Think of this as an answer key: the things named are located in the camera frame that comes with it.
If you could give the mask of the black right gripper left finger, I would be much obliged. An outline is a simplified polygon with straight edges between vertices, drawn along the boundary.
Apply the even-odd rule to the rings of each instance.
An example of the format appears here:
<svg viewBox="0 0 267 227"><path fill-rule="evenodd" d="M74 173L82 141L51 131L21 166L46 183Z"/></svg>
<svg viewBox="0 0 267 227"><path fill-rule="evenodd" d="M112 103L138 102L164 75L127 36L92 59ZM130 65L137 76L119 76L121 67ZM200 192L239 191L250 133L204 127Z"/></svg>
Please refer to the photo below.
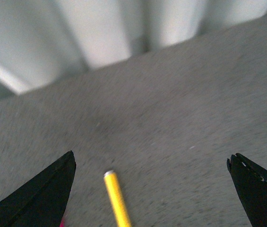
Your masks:
<svg viewBox="0 0 267 227"><path fill-rule="evenodd" d="M68 151L0 201L0 227L58 227L74 181L76 162Z"/></svg>

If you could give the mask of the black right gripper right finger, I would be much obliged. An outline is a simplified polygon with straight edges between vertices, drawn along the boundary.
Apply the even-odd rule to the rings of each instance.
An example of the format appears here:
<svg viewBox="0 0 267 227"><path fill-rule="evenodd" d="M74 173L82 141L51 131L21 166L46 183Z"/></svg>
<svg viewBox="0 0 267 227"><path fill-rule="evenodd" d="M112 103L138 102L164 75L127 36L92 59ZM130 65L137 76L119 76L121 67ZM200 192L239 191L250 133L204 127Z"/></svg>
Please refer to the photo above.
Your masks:
<svg viewBox="0 0 267 227"><path fill-rule="evenodd" d="M267 170L244 155L227 159L227 169L253 227L267 227Z"/></svg>

